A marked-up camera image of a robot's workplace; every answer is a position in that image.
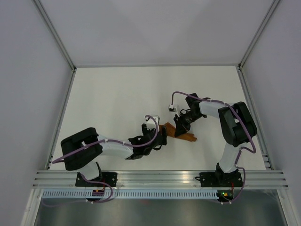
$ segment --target white table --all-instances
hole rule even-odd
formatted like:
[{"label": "white table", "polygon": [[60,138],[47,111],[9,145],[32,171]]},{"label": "white table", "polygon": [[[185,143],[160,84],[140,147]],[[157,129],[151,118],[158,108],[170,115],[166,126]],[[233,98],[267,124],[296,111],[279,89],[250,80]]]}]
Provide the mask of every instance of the white table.
[{"label": "white table", "polygon": [[[106,137],[125,140],[142,134],[146,114],[160,116],[160,124],[174,125],[168,111],[173,91],[196,92],[228,103],[246,101],[234,66],[112,67],[77,69],[60,129],[54,157],[62,156],[60,142],[83,129],[95,127]],[[185,96],[175,95],[181,109]],[[98,156],[102,170],[214,170],[225,140],[218,119],[208,116],[191,125],[196,142],[168,137],[167,146],[138,160]],[[243,152],[239,165],[265,170],[257,139],[257,153]],[[64,164],[52,164],[63,170]]]}]

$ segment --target brown object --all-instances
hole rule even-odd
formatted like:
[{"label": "brown object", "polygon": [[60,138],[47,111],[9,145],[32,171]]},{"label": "brown object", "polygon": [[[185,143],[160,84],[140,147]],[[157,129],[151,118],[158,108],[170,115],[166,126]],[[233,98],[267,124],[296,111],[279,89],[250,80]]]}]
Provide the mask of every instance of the brown object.
[{"label": "brown object", "polygon": [[[175,132],[175,127],[170,124],[169,122],[165,123],[164,126],[166,126],[166,130],[167,130],[167,135],[169,137],[174,137],[174,132]],[[193,133],[185,133],[185,134],[182,134],[178,137],[176,137],[177,139],[182,139],[182,140],[188,140],[188,141],[191,141],[191,142],[195,142],[197,140],[196,137],[194,137],[194,134]]]}]

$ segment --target metal frame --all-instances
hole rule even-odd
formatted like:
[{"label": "metal frame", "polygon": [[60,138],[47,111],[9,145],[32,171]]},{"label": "metal frame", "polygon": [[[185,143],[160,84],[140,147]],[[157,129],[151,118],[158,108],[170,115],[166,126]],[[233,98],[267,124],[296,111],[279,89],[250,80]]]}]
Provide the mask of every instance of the metal frame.
[{"label": "metal frame", "polygon": [[[55,149],[60,127],[62,125],[64,112],[68,103],[71,87],[73,84],[74,76],[76,73],[76,66],[72,62],[66,48],[64,47],[59,35],[57,34],[49,16],[47,15],[40,0],[32,0],[38,12],[40,13],[43,21],[45,22],[47,28],[49,29],[51,35],[54,37],[61,53],[66,59],[68,65],[70,66],[73,74],[71,77],[70,84],[66,91],[65,100],[61,108],[60,116],[56,125],[56,130],[52,138],[52,145],[50,148],[49,159],[46,163],[46,169],[49,169],[49,164],[51,162],[52,154]],[[256,45],[258,39],[260,38],[262,32],[266,28],[267,23],[274,14],[276,8],[280,4],[281,0],[274,0],[268,9],[263,21],[261,22],[256,34],[254,35],[250,45],[248,46],[246,53],[244,54],[241,62],[235,66],[238,72],[238,76],[241,82],[241,86],[246,98],[246,103],[250,109],[250,112],[258,126],[258,140],[261,147],[261,152],[266,165],[267,170],[247,170],[246,171],[246,186],[247,190],[266,190],[273,189],[277,190],[279,195],[279,200],[283,208],[285,218],[289,226],[300,225],[297,222],[296,214],[294,213],[294,207],[290,202],[288,195],[288,185],[285,180],[285,176],[280,170],[273,170],[272,165],[269,161],[269,156],[267,153],[267,146],[264,142],[264,134],[261,130],[260,121],[258,119],[251,94],[245,77],[242,72],[242,68],[245,65],[250,53],[252,52],[254,46]],[[189,65],[110,65],[114,67],[120,66],[189,66]],[[117,188],[120,191],[134,191],[136,189],[147,191],[153,189],[160,189],[162,191],[182,191],[189,193],[191,191],[209,191],[212,189],[227,189],[227,188],[201,188],[200,183],[194,179],[198,176],[200,171],[116,171],[118,173]],[[24,218],[22,220],[23,226],[33,225],[37,211],[40,205],[41,197],[48,189],[59,189],[60,191],[79,191],[80,188],[75,187],[76,173],[68,172],[65,170],[40,170],[37,172],[35,180],[32,185],[32,193],[29,198]]]}]

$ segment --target purple cable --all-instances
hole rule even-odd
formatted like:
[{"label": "purple cable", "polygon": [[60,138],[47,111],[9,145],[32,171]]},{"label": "purple cable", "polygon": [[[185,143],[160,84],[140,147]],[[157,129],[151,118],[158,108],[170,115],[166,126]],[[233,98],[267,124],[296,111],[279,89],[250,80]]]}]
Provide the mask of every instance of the purple cable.
[{"label": "purple cable", "polygon": [[222,101],[220,101],[220,100],[201,99],[201,98],[194,97],[194,96],[192,96],[192,95],[189,95],[189,94],[187,94],[187,93],[183,93],[183,92],[180,92],[180,91],[175,91],[175,92],[173,92],[172,97],[171,97],[171,104],[172,104],[172,105],[174,104],[174,95],[175,95],[176,93],[179,93],[179,94],[182,94],[182,95],[185,95],[185,96],[194,98],[194,99],[196,99],[196,100],[205,101],[205,102],[214,102],[214,103],[219,103],[219,104],[223,104],[223,105],[227,106],[227,107],[232,111],[232,113],[234,114],[234,116],[238,119],[240,125],[242,126],[244,132],[246,133],[246,136],[248,137],[248,140],[250,141],[251,146],[252,146],[252,148],[253,148],[253,150],[251,150],[251,149],[249,149],[249,148],[247,148],[247,147],[241,147],[240,149],[246,149],[246,150],[248,150],[248,151],[251,152],[251,153],[256,153],[256,147],[255,147],[255,144],[254,144],[254,142],[253,142],[253,140],[252,140],[252,138],[251,138],[251,136],[250,136],[250,134],[249,134],[249,132],[248,132],[248,129],[246,128],[246,126],[244,125],[243,121],[241,120],[241,118],[240,118],[239,115],[235,112],[235,110],[233,109],[233,107],[232,107],[231,105],[229,105],[229,104],[227,104],[227,103],[224,103],[224,102],[222,102]]},{"label": "purple cable", "polygon": [[[110,190],[111,190],[111,193],[110,193],[110,195],[109,195],[109,197],[108,198],[106,198],[106,199],[104,199],[104,200],[99,200],[99,201],[94,201],[95,203],[103,203],[103,202],[108,202],[108,201],[110,201],[110,198],[112,197],[112,195],[113,195],[113,189],[112,189],[112,187],[109,185],[109,184],[107,184],[107,183],[105,183],[105,182],[100,182],[100,181],[92,181],[92,180],[88,180],[88,179],[86,179],[85,178],[85,176],[84,175],[82,175],[81,174],[81,176],[82,176],[82,178],[84,179],[84,181],[86,181],[86,182],[89,182],[89,183],[94,183],[94,184],[101,184],[101,185],[106,185]],[[71,201],[71,202],[64,202],[64,203],[60,203],[60,204],[56,204],[56,205],[48,205],[48,204],[45,204],[44,203],[44,199],[42,198],[41,199],[41,203],[42,203],[42,205],[43,206],[46,206],[46,207],[60,207],[60,206],[64,206],[64,205],[66,205],[66,204],[72,204],[72,203],[77,203],[77,202],[86,202],[86,200],[74,200],[74,201]]]},{"label": "purple cable", "polygon": [[[114,143],[118,143],[118,144],[121,144],[121,145],[124,145],[124,146],[128,146],[128,147],[144,147],[144,146],[147,146],[147,145],[151,144],[151,143],[156,139],[156,137],[157,137],[158,130],[159,130],[159,129],[158,129],[158,124],[157,124],[156,120],[155,120],[152,116],[146,115],[145,117],[148,117],[148,118],[152,119],[152,120],[155,122],[155,125],[156,125],[156,133],[155,133],[154,137],[153,137],[149,142],[146,142],[145,144],[142,144],[142,145],[131,145],[131,144],[126,144],[126,143],[123,143],[123,142],[120,141],[120,140],[114,140],[114,139],[108,139],[107,142],[114,142]],[[76,149],[76,150],[73,151],[73,152],[70,152],[70,153],[68,153],[68,154],[66,154],[66,155],[63,155],[62,157],[59,157],[59,158],[53,160],[53,161],[52,161],[52,164],[56,164],[56,163],[59,163],[59,162],[63,162],[63,159],[65,159],[65,158],[67,158],[67,157],[69,157],[69,156],[71,156],[71,155],[74,155],[74,154],[76,154],[76,153],[78,153],[78,152],[80,152],[80,151],[82,151],[82,150],[85,150],[86,148],[91,147],[91,146],[93,146],[93,145],[97,145],[97,144],[104,143],[104,142],[106,142],[106,141],[105,141],[105,140],[98,140],[98,141],[95,141],[95,142],[90,143],[90,144],[88,144],[88,145],[85,145],[85,146],[83,146],[83,147],[81,147],[81,148],[79,148],[79,149]]]}]

